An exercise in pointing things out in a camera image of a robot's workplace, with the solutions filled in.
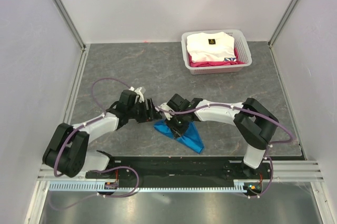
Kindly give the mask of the blue cloth napkin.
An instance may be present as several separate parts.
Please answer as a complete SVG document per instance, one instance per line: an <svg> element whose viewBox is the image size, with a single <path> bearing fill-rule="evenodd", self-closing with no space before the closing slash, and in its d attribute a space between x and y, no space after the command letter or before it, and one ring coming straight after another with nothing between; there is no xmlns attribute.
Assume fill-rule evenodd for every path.
<svg viewBox="0 0 337 224"><path fill-rule="evenodd" d="M193 150L197 154L200 154L204 149L204 144L197 131L197 128L193 122L188 123L187 131L182 136L174 136L172 131L166 125L164 120L160 120L154 124L154 129L161 133L162 135L174 139L175 141L181 143L187 148Z"/></svg>

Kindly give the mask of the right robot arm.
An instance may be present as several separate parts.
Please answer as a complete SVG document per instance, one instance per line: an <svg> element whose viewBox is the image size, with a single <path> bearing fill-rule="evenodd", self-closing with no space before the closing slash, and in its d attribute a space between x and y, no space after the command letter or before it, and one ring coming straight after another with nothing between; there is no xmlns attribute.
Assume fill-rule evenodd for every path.
<svg viewBox="0 0 337 224"><path fill-rule="evenodd" d="M202 98L188 101L175 94L161 104L160 109L164 110L165 133L198 154L203 151L204 144L194 122L214 121L235 126L247 142L241 172L249 179L260 173L260 164L279 122L253 98L228 104Z"/></svg>

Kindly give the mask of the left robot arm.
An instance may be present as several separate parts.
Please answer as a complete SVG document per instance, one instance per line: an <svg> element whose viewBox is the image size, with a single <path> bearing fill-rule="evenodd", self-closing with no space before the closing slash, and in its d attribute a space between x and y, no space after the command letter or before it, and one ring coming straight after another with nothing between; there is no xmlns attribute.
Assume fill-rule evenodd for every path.
<svg viewBox="0 0 337 224"><path fill-rule="evenodd" d="M43 154L43 164L54 169L54 176L75 177L83 168L91 141L119 130L130 120L147 123L162 119L151 98L145 99L141 88L122 91L101 115L76 125L59 124Z"/></svg>

